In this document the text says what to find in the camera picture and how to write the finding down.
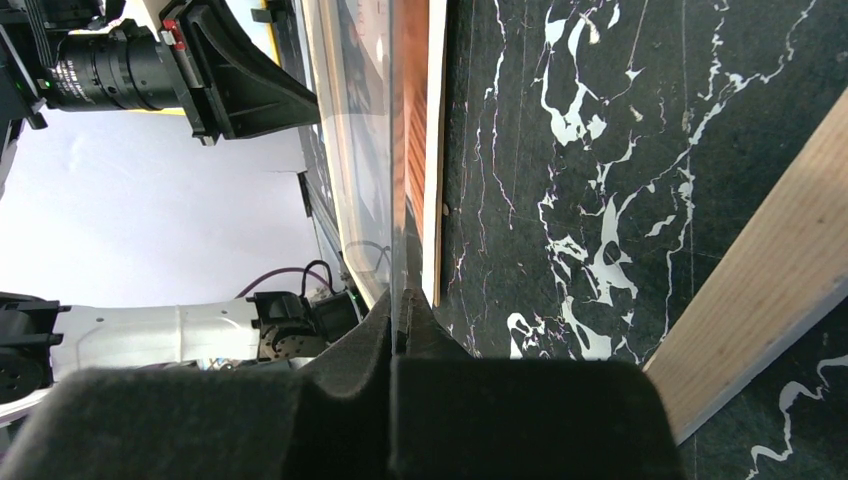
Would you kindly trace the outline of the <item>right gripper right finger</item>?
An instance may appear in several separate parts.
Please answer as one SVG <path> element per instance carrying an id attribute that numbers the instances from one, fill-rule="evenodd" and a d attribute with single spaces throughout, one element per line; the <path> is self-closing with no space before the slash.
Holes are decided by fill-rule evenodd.
<path id="1" fill-rule="evenodd" d="M 390 471 L 397 479 L 681 479 L 660 396 L 637 366 L 478 359 L 419 289 L 393 308 Z"/>

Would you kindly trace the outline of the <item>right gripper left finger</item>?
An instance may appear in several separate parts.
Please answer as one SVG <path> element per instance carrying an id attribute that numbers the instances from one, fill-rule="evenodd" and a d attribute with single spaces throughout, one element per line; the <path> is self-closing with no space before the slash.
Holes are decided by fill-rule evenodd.
<path id="1" fill-rule="evenodd" d="M 391 300 L 296 371 L 88 370 L 25 421 L 5 479 L 382 479 Z"/>

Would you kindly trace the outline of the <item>wooden picture frame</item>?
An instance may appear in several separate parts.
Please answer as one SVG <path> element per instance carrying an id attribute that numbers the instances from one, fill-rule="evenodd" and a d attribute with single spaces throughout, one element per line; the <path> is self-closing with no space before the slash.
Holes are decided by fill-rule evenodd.
<path id="1" fill-rule="evenodd" d="M 847 296 L 841 95 L 644 366 L 682 443 Z"/>

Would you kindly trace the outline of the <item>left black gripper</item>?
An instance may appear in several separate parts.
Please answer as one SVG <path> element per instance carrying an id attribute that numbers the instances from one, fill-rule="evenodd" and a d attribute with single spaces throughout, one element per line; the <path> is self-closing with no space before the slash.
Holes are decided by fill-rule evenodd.
<path id="1" fill-rule="evenodd" d="M 224 1 L 171 1 L 158 36 L 125 19 L 58 44 L 46 103 L 64 112 L 182 108 L 200 141 L 252 139 L 320 121 L 316 95 L 254 45 Z"/>

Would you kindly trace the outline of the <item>clear plastic sheet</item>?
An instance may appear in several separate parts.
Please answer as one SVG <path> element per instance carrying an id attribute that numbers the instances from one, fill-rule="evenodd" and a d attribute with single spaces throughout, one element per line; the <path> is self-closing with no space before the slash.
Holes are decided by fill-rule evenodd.
<path id="1" fill-rule="evenodd" d="M 303 11 L 342 257 L 368 306 L 387 301 L 397 348 L 401 5 L 306 1 Z"/>

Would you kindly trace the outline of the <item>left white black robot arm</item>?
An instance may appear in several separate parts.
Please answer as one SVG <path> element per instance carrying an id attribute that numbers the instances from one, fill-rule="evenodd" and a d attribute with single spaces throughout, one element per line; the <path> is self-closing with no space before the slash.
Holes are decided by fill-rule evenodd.
<path id="1" fill-rule="evenodd" d="M 44 109 L 181 108 L 205 146 L 318 120 L 315 94 L 251 40 L 225 1 L 147 1 L 147 23 L 121 1 L 1 5 L 1 172 Z M 1 296 L 1 421 L 26 416 L 56 383 L 90 368 L 294 362 L 320 355 L 367 307 L 321 275 L 323 298 L 251 283 L 223 303 L 104 309 Z"/>

